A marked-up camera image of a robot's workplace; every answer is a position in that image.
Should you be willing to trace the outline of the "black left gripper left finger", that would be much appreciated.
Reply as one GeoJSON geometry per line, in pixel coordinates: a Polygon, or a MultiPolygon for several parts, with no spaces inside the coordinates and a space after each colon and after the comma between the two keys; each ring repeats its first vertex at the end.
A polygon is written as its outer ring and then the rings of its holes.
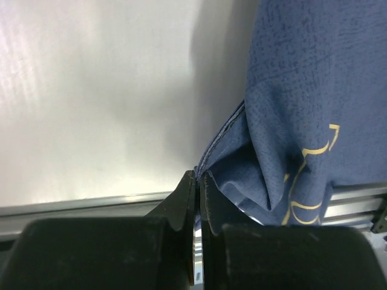
{"type": "Polygon", "coordinates": [[[189,289],[194,283],[197,180],[143,217],[41,219],[1,269],[2,289],[189,289]]]}

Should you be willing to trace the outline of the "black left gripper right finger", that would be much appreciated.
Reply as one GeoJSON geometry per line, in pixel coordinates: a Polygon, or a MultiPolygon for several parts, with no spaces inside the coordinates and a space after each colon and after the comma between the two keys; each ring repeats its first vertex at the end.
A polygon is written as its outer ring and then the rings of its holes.
{"type": "Polygon", "coordinates": [[[350,227],[264,226],[200,180],[205,289],[385,289],[366,237],[350,227]]]}

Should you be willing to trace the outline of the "blue cloth placemat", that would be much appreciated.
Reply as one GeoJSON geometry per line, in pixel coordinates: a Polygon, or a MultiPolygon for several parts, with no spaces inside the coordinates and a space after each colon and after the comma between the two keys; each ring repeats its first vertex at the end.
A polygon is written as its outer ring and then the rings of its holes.
{"type": "Polygon", "coordinates": [[[205,171],[264,225],[319,224],[335,187],[386,181],[386,2],[261,1],[205,171]]]}

